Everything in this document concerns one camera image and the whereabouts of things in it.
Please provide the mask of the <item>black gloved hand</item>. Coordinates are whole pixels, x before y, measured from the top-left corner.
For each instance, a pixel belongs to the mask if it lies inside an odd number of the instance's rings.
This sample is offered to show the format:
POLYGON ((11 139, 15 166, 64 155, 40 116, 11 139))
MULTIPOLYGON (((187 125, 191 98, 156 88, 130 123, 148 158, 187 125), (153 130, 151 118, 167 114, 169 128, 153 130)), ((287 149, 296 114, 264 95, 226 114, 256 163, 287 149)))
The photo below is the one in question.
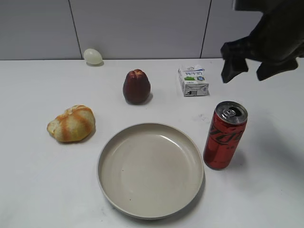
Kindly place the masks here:
POLYGON ((222 46, 224 83, 248 71, 246 59, 261 63, 256 71, 260 81, 297 69, 296 59, 304 56, 303 0, 236 0, 233 8, 263 16, 248 36, 222 46))

